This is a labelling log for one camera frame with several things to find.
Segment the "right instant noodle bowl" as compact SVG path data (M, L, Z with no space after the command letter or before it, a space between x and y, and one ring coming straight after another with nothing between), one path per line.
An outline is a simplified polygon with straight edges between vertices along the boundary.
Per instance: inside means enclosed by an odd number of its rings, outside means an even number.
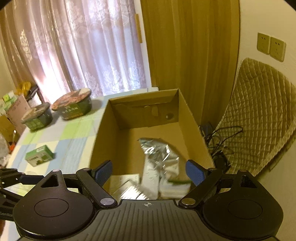
M91 89L82 88L57 99L51 109L56 111L62 119L71 120L89 113L92 109Z

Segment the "white green medicine box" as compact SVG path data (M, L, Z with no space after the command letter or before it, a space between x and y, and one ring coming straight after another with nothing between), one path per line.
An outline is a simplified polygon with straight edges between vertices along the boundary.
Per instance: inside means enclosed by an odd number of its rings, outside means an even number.
M161 174L158 183L158 193L160 199L181 199L189 193L192 182L173 173Z

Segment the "double wall socket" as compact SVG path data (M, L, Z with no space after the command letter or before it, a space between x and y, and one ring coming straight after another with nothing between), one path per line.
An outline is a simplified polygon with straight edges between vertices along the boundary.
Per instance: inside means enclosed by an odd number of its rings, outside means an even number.
M283 62L285 59L286 42L263 33L257 33L257 50L273 59Z

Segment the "instant noodle bowl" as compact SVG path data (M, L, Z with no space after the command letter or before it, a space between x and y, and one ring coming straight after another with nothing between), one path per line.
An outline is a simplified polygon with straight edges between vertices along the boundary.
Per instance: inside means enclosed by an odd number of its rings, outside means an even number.
M89 113L92 109L91 89L82 88L57 99L51 109L56 111L62 119L71 120Z
M48 126L52 120L50 104L45 102L28 110L21 118L21 123L31 131L37 131Z

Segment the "wooden door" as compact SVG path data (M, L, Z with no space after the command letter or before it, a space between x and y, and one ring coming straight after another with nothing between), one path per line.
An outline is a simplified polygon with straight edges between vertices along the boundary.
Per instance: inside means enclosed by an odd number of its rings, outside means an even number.
M238 61L239 1L141 1L152 85L178 88L196 122L217 126Z

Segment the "left instant noodle bowl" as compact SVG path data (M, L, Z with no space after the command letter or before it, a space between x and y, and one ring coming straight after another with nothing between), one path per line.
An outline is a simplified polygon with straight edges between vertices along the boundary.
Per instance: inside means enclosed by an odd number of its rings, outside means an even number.
M37 131L48 126L52 120L50 104L45 102L28 110L21 118L21 123L31 131Z

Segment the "pink lace curtain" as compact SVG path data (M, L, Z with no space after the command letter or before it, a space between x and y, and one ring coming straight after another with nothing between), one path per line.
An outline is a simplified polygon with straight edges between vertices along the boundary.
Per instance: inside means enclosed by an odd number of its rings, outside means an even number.
M15 87L28 81L54 102L150 87L134 1L1 1L1 47Z

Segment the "pink cardboard box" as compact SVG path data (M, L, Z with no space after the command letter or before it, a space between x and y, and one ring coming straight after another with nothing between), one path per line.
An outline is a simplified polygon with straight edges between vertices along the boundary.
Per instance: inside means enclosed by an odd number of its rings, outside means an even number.
M23 95L19 95L16 101L11 105L11 107L6 111L6 114L14 125L16 132L21 135L26 126L22 123L22 117L29 111L31 107L26 101Z

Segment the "quilted chair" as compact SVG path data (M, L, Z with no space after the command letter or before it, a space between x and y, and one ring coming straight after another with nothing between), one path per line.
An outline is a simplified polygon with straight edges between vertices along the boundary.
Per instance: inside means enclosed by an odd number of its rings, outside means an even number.
M295 139L295 85L272 66L245 58L217 131L231 151L228 173L258 175Z

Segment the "white remote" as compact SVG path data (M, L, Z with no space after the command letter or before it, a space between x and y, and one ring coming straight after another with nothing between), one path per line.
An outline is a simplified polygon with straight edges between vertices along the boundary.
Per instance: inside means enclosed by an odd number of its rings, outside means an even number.
M149 199L158 199L159 170L148 159L145 159L144 162L141 187L145 190Z

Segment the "checked tablecloth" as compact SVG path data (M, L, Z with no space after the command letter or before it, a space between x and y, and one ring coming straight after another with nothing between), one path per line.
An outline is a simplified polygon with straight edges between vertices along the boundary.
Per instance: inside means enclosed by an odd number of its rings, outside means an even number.
M60 169L64 174L74 173L81 168L89 167L96 135L108 100L154 91L158 91L158 88L100 96L92 100L92 110L88 114L72 120L63 120L54 113L53 121L48 127L36 132L31 132L28 128L24 130L7 167L31 175L46 175L53 169ZM44 145L54 153L54 160L36 167L31 166L25 160L25 155Z

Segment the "silver foil bag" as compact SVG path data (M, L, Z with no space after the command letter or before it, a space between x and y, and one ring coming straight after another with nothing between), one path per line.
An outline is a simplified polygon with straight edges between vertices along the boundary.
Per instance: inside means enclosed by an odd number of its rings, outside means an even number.
M161 177L177 180L181 158L172 146L159 138L140 138L139 143L148 163Z

